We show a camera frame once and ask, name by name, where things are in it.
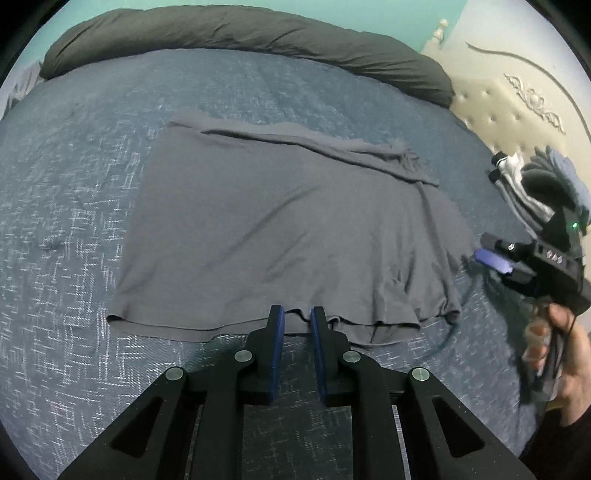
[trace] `tufted headboard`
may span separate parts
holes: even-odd
[[[452,79],[450,110],[489,147],[528,161],[534,147],[552,146],[569,157],[591,190],[591,133],[563,85],[546,69],[520,55],[467,42],[442,46],[442,20],[423,49]],[[591,252],[591,235],[583,239]],[[586,269],[591,278],[591,268]]]

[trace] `gray pillow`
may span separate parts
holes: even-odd
[[[88,63],[165,48],[226,48],[329,63],[449,107],[452,83],[441,66],[395,38],[335,27],[266,8],[184,5],[118,9],[66,31],[46,54],[51,79]]]

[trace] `teal wall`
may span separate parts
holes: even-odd
[[[315,18],[340,27],[391,35],[422,50],[440,19],[451,31],[467,0],[70,0],[27,45],[18,59],[24,65],[42,59],[68,28],[115,8],[148,9],[164,5],[250,5]]]

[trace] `hand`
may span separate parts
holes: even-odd
[[[553,303],[548,313],[553,326],[563,332],[569,331],[574,321],[574,314],[569,309]],[[538,370],[544,366],[549,335],[550,325],[546,319],[536,318],[526,328],[528,348],[524,360],[531,368]],[[581,324],[574,324],[566,349],[558,388],[558,398],[564,401],[562,426],[572,425],[591,406],[591,342]]]

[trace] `black gripper frame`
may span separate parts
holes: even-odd
[[[277,392],[284,312],[245,347],[192,373],[166,370],[59,476],[59,480],[237,480],[244,405],[269,405]],[[196,435],[194,429],[200,413]]]
[[[322,307],[311,320],[320,398],[326,407],[351,406],[355,480],[406,478],[393,406],[412,480],[535,480],[428,370],[404,374],[352,351]]]

